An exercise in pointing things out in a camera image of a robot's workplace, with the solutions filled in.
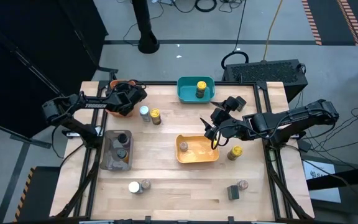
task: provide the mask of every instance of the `yellow lid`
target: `yellow lid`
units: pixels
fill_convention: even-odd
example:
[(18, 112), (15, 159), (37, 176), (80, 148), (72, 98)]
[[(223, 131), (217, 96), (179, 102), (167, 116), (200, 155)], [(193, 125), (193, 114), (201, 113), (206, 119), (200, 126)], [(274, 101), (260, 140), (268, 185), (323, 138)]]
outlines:
[(199, 81), (199, 82), (197, 83), (197, 89), (199, 89), (199, 90), (205, 90), (205, 88), (206, 88), (206, 82), (204, 82), (204, 81)]
[(242, 155), (242, 148), (240, 146), (234, 146), (231, 149), (231, 151), (235, 156), (241, 156)]
[(150, 115), (152, 118), (158, 118), (160, 116), (160, 110), (159, 109), (152, 109), (150, 112)]

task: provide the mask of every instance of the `yellow cable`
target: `yellow cable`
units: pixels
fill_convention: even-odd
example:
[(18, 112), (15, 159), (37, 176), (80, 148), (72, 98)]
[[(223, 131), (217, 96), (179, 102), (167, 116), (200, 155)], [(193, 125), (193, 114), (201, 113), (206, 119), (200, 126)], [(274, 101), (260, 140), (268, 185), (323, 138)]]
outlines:
[(277, 17), (277, 15), (278, 15), (278, 12), (279, 12), (279, 10), (280, 10), (280, 8), (281, 8), (281, 4), (282, 4), (282, 3), (283, 3), (283, 0), (280, 0), (280, 4), (279, 4), (278, 7), (277, 7), (277, 11), (276, 11), (276, 14), (274, 15), (272, 25), (270, 25), (270, 29), (268, 30), (267, 40), (266, 40), (266, 46), (265, 46), (265, 53), (264, 53), (264, 60), (265, 60), (266, 53), (267, 53), (267, 46), (269, 45), (270, 33), (272, 32), (272, 28), (273, 28), (273, 25), (274, 25), (274, 21), (276, 21), (276, 17)]

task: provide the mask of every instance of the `yellow and black hazard stripe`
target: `yellow and black hazard stripe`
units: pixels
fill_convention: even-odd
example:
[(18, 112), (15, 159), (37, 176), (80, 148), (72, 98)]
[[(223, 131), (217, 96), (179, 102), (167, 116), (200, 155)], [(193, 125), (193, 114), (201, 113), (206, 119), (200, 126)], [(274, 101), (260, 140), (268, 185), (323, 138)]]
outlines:
[(321, 37), (318, 33), (316, 23), (314, 22), (313, 15), (311, 14), (308, 0), (302, 0), (303, 9), (305, 10), (306, 17), (310, 25), (311, 32), (313, 33), (314, 40), (317, 45), (321, 45)]
[(339, 7), (341, 8), (347, 26), (349, 27), (349, 30), (352, 32), (354, 41), (356, 42), (356, 45), (358, 45), (358, 21), (354, 16), (354, 13), (347, 0), (336, 0), (336, 1), (338, 2)]
[(20, 197), (19, 204), (17, 205), (17, 209), (16, 209), (16, 213), (15, 213), (15, 217), (13, 219), (13, 222), (17, 222), (18, 219), (19, 219), (20, 211), (21, 211), (21, 209), (23, 207), (24, 200), (25, 200), (25, 195), (27, 194), (27, 191), (29, 190), (32, 175), (33, 175), (33, 173), (35, 171), (35, 168), (37, 168), (37, 167), (31, 167), (30, 172), (29, 172), (29, 174), (27, 176), (27, 180), (25, 182), (23, 193), (22, 193), (22, 196)]

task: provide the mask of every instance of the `white lid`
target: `white lid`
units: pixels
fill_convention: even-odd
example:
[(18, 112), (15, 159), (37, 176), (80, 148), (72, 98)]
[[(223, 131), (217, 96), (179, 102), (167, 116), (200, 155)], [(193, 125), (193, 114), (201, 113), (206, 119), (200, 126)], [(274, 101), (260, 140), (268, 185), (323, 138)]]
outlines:
[(140, 189), (140, 184), (136, 181), (133, 181), (128, 185), (128, 189), (131, 193), (136, 193)]
[(149, 112), (149, 108), (147, 106), (141, 106), (139, 111), (141, 114), (147, 114)]

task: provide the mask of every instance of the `black metal frame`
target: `black metal frame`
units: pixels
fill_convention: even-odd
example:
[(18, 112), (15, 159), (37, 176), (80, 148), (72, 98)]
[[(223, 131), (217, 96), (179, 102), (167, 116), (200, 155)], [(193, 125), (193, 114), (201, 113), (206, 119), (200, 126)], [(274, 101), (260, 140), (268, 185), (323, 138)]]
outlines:
[[(177, 84), (176, 81), (144, 81), (144, 82), (141, 82), (141, 83), (143, 83), (145, 85), (176, 85)], [(108, 85), (107, 81), (99, 82), (97, 96), (101, 96), (103, 88), (105, 86), (107, 86), (107, 85)], [(260, 89), (262, 89), (263, 94), (264, 94), (266, 110), (268, 112), (272, 112), (271, 105), (270, 105), (269, 94), (267, 92), (266, 82), (252, 82), (252, 83), (251, 82), (250, 83), (215, 82), (215, 85), (217, 85), (217, 86), (219, 86), (219, 85), (252, 86), (254, 88), (254, 96), (255, 96), (257, 112), (262, 113), (262, 105), (260, 103), (260, 97), (259, 97), (259, 88), (260, 88)], [(92, 122), (91, 122), (91, 124), (93, 126), (96, 125), (97, 117), (98, 117), (98, 110), (94, 110), (93, 117), (92, 117)], [(102, 121), (101, 121), (102, 122), (101, 123), (102, 129), (105, 129), (106, 121), (107, 121), (107, 113), (105, 111), (103, 111), (103, 116), (102, 116)], [(269, 168), (270, 167), (272, 168), (272, 161), (270, 160), (270, 154), (269, 154), (270, 148), (267, 147), (267, 144), (268, 144), (267, 141), (262, 141), (262, 142), (263, 142), (262, 144), (263, 144), (264, 152), (265, 152), (265, 163), (266, 163), (266, 167), (267, 167), (267, 172), (269, 172)], [(82, 171), (81, 171), (80, 185), (86, 180), (86, 173), (88, 172), (88, 166), (89, 166), (89, 162), (90, 162), (91, 150), (92, 149), (86, 149), (83, 168), (82, 168)], [(270, 194), (271, 194), (271, 198), (272, 198), (272, 206), (273, 206), (273, 212), (274, 212), (275, 221), (276, 222), (285, 222), (285, 223), (305, 223), (305, 222), (310, 223), (313, 220), (293, 219), (291, 206), (290, 206), (290, 203), (288, 201), (289, 200), (294, 201), (294, 199), (291, 196), (290, 192), (286, 189), (285, 175), (284, 175), (282, 160), (281, 160), (281, 157), (280, 157), (280, 151), (274, 151), (274, 152), (275, 152), (275, 158), (276, 158), (276, 162), (277, 162), (278, 175), (276, 177), (274, 175), (269, 175), (268, 176), (268, 181), (269, 181), (269, 186), (270, 186)], [(101, 157), (101, 146), (96, 148), (96, 155), (95, 155), (94, 160), (99, 161), (100, 157)], [(88, 201), (87, 201), (87, 204), (86, 204), (85, 216), (83, 217), (83, 218), (88, 219), (88, 220), (91, 217), (93, 200), (94, 200), (94, 192), (95, 192), (95, 188), (96, 188), (97, 178), (98, 178), (98, 167), (96, 168), (96, 172), (93, 175), (93, 178), (89, 182), (91, 184), (90, 188), (89, 188), (89, 197), (88, 197)], [(282, 218), (281, 215), (280, 215), (280, 206), (278, 204), (278, 198), (277, 198), (275, 184), (277, 184), (281, 190), (284, 189), (286, 191), (286, 192), (283, 192), (285, 213), (286, 213), (286, 216), (287, 216), (286, 218)], [(79, 198), (79, 200), (78, 200), (78, 202), (77, 202), (77, 204), (75, 206), (75, 210), (74, 210), (74, 214), (73, 214), (74, 217), (78, 217), (80, 215), (81, 202), (82, 202), (82, 195), (80, 196), (80, 198)], [(233, 217), (228, 217), (228, 220), (229, 220), (229, 223), (250, 223), (250, 222), (235, 222)], [(147, 217), (146, 217), (146, 220), (133, 220), (133, 223), (148, 223), (148, 224), (150, 224), (150, 223), (157, 223), (157, 222), (158, 221), (151, 221), (151, 218), (147, 218)], [(178, 223), (178, 221), (161, 221), (161, 222), (163, 222), (163, 223)], [(220, 223), (227, 223), (227, 222), (219, 222), (219, 221), (193, 222), (193, 221), (188, 221), (187, 223), (214, 223), (214, 224), (220, 224)]]

